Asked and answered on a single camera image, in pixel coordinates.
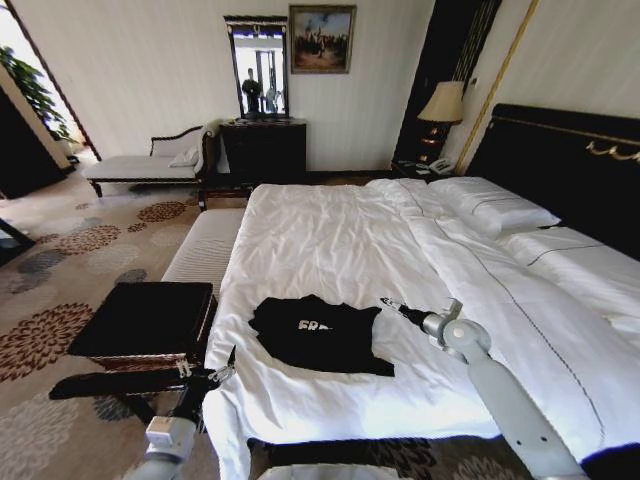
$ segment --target dresser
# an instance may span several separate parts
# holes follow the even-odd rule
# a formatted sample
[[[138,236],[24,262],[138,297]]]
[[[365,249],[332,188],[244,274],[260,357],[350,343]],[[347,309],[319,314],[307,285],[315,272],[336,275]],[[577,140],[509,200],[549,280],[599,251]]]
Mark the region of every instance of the dresser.
[[[237,181],[293,183],[304,177],[304,120],[237,119],[223,123],[221,129],[229,170]]]

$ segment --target chaise lounge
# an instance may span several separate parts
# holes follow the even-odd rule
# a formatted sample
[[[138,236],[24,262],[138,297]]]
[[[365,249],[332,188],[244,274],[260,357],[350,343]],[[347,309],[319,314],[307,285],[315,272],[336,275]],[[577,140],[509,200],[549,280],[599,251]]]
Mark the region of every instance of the chaise lounge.
[[[220,122],[214,120],[192,127],[173,137],[152,137],[149,156],[125,155],[108,158],[82,172],[98,197],[100,183],[193,184],[198,189],[198,205],[206,210],[204,183],[220,158]],[[169,166],[177,155],[197,147],[197,163]]]

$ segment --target lampshade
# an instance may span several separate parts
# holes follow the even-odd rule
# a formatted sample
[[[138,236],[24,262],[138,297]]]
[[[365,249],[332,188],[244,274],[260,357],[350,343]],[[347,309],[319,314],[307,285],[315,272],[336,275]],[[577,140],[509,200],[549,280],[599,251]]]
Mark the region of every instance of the lampshade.
[[[459,123],[462,121],[462,88],[464,82],[440,82],[429,103],[418,118],[430,122]]]

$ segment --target nightstand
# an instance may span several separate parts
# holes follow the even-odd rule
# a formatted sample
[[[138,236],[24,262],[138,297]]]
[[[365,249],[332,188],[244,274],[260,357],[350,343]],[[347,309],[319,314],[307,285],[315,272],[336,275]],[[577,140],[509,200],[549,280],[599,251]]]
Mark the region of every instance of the nightstand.
[[[424,180],[427,183],[452,177],[451,174],[441,175],[432,171],[429,171],[429,173],[425,175],[421,175],[417,172],[415,162],[405,161],[391,162],[391,173],[392,178],[416,178]]]

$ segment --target potted plant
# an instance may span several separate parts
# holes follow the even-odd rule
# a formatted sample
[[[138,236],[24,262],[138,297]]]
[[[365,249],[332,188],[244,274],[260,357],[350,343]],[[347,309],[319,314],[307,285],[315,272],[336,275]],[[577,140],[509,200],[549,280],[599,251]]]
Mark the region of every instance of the potted plant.
[[[38,78],[42,77],[42,72],[15,58],[13,49],[9,47],[0,47],[0,63],[7,69],[22,95],[27,99],[51,137],[60,145],[64,154],[67,157],[72,156],[71,144],[78,142],[69,136],[64,118],[54,109],[55,103],[50,97],[51,92],[39,82]]]

